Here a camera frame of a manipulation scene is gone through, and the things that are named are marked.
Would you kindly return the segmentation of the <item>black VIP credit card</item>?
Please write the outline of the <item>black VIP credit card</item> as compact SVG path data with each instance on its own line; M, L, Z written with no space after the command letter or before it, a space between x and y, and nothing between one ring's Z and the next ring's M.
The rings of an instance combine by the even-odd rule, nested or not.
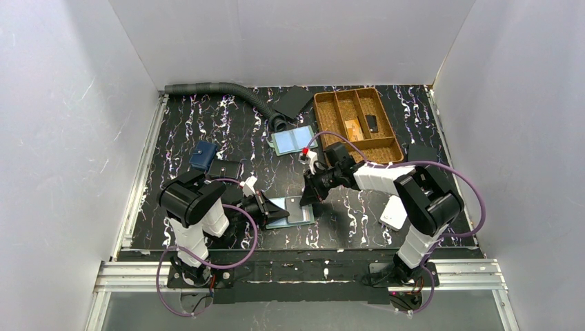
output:
M290 213L290 216L287 217L287 224L290 226L301 226L314 221L309 205L300 206L300 199L300 196L285 198L285 209Z

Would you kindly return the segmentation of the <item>mint green card holder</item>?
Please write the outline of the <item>mint green card holder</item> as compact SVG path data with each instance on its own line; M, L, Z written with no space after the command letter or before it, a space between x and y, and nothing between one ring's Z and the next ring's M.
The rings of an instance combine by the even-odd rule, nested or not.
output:
M313 207L311 205L300 206L300 200L301 196L271 198L271 202L284 209L289 215L268 222L266 229L274 230L313 224L315 222Z

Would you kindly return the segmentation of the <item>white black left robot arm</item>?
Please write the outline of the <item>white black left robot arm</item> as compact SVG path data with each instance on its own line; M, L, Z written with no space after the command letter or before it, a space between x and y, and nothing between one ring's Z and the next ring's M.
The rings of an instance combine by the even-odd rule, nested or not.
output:
M243 181L230 178L208 180L199 170L190 170L165 182L157 197L158 204L166 211L166 217L175 234L177 251L171 260L181 276L195 283L211 269L229 270L238 268L251 258L257 247L259 226L290 216L290 213L270 201L255 188L257 178L250 176ZM241 213L254 231L248 254L240 261L229 265L217 265L207 261L208 248L205 236L221 238L227 233L230 219L225 210Z

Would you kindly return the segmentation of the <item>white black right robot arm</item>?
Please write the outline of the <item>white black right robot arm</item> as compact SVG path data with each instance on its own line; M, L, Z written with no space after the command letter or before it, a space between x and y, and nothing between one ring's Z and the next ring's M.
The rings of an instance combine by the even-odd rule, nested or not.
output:
M304 148L299 160L308 166L300 204L325 200L331 189L344 186L356 191L372 190L393 195L404 208L410 227L405 241L387 272L409 279L421 270L428 254L448 225L464 209L464 202L440 164L415 161L404 165L371 165L357 162L342 143L326 148L327 163Z

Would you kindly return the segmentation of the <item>open mint card holder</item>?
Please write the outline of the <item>open mint card holder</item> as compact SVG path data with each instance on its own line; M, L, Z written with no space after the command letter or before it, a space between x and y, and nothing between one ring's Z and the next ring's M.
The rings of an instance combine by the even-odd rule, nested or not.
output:
M277 156L301 152L309 143L316 148L317 142L312 140L315 133L311 126L302 126L292 130L284 130L271 134L268 145L275 150Z

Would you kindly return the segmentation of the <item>orange card in tray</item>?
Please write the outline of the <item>orange card in tray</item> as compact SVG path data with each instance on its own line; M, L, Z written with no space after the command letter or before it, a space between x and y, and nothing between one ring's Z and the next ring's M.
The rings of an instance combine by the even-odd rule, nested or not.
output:
M364 133L358 119L346 120L344 121L344 126L350 141L364 140Z

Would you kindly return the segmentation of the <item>black snap wallet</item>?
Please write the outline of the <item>black snap wallet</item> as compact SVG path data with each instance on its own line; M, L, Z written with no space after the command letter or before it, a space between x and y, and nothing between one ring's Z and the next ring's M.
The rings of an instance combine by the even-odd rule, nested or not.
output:
M208 169L211 179L238 179L241 169L239 161L214 159Z

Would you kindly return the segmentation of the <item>wicker divided tray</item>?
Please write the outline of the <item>wicker divided tray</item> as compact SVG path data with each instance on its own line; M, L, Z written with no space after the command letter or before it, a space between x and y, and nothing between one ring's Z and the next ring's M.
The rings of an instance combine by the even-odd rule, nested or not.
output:
M349 140L355 145L354 148L344 143L350 155L361 161L363 158L357 152L357 150L361 150L367 160L375 163L401 163L404 160L404 153L397 135L375 88L317 93L314 96L314 110L318 130L325 132L319 138L323 147L341 142L338 135L349 140L344 121L358 119L364 133L364 140ZM377 117L378 133L369 132L365 119L366 114L373 114Z

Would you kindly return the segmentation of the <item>navy blue wallet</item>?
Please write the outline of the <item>navy blue wallet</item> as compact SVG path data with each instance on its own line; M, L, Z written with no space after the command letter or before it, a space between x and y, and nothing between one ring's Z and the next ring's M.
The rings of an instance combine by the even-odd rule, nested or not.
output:
M207 172L215 158L217 145L207 141L198 141L189 160L190 167Z

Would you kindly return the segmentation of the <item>white rectangular box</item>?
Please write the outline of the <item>white rectangular box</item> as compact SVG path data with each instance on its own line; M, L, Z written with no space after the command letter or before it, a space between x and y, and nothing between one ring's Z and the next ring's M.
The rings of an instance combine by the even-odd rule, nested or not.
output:
M394 231L400 231L405 224L407 213L401 199L390 195L379 222Z

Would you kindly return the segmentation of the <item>black flat pad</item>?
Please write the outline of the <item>black flat pad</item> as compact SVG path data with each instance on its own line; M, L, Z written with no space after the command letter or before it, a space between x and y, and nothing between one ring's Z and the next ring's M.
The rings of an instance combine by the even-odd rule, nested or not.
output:
M314 94L300 86L292 86L274 105L274 110L289 120L294 120L313 100Z

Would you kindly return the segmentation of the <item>black flat wallet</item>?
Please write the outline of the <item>black flat wallet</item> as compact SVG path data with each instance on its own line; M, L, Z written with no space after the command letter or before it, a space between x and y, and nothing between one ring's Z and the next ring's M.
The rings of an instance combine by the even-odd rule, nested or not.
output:
M438 151L436 148L418 144L409 144L406 148L407 161L434 161L438 162Z

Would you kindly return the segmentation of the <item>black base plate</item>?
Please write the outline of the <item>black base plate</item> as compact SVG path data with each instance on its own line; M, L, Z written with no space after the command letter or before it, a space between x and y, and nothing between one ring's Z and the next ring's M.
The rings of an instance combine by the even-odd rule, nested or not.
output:
M387 272L394 249L374 250L260 250L245 264L229 270L211 269L195 283L171 263L161 277L169 289L201 289L217 304L260 301L365 301L388 304L393 295L411 294L415 305L423 290L440 284L436 265L427 263L412 278ZM213 250L212 262L229 265L246 255L243 250ZM170 262L176 258L171 255Z

